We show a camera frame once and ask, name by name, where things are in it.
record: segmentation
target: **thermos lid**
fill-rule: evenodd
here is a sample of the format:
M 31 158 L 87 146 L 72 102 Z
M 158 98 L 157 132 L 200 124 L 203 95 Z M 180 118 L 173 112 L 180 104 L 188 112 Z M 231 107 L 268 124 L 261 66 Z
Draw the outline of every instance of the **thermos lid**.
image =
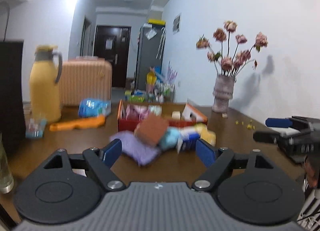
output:
M 57 45 L 39 45 L 36 48 L 36 51 L 43 50 L 43 51 L 53 51 L 54 49 L 57 49 Z

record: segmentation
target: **open cardboard box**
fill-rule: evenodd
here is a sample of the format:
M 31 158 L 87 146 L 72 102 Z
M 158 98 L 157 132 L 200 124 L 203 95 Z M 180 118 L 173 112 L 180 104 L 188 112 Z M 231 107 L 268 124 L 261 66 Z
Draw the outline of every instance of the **open cardboard box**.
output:
M 183 128 L 187 126 L 193 126 L 197 123 L 208 124 L 208 118 L 201 113 L 198 109 L 192 106 L 190 103 L 157 103 L 157 102 L 128 102 L 120 101 L 118 109 L 118 131 L 131 131 L 133 132 L 140 120 L 126 120 L 125 110 L 129 104 L 135 104 L 140 106 L 159 105 L 162 107 L 161 117 L 168 119 L 171 127 Z M 172 113 L 179 111 L 181 113 L 180 120 L 172 119 Z

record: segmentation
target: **thermos handle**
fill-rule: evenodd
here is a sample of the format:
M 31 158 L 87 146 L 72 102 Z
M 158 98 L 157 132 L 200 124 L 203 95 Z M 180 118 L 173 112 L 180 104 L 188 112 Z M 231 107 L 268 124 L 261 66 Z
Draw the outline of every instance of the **thermos handle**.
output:
M 60 52 L 53 52 L 52 53 L 54 56 L 58 56 L 59 57 L 59 65 L 58 65 L 58 75 L 57 78 L 55 80 L 55 84 L 58 84 L 60 78 L 61 78 L 61 73 L 62 73 L 62 54 Z

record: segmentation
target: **pink package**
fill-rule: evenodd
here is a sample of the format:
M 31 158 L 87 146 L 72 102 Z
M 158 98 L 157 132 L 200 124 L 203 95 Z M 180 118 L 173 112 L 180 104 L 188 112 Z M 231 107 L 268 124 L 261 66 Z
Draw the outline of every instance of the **pink package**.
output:
M 125 112 L 126 120 L 144 120 L 149 115 L 148 107 L 129 104 Z

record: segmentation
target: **red box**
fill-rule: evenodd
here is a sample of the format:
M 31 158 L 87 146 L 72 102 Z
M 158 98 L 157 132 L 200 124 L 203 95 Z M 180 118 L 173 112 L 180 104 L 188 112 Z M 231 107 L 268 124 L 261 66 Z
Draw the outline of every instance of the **red box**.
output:
M 178 104 L 178 103 L 148 103 L 148 102 L 127 102 L 127 101 L 120 101 L 119 109 L 118 109 L 118 131 L 131 131 L 134 132 L 137 125 L 141 122 L 140 120 L 126 120 L 125 119 L 125 110 L 128 104 L 136 104 L 141 106 L 149 106 L 149 105 L 159 105 L 162 107 L 162 117 L 167 118 L 169 121 L 169 126 L 176 127 L 176 128 L 184 128 L 187 126 L 193 126 L 197 123 L 208 124 L 208 118 L 201 113 L 198 109 L 194 108 L 191 104 Z M 192 111 L 194 115 L 197 116 L 196 120 L 186 121 L 184 119 L 181 120 L 174 120 L 172 119 L 172 113 L 174 111 L 179 111 L 181 114 L 183 111 L 187 110 Z

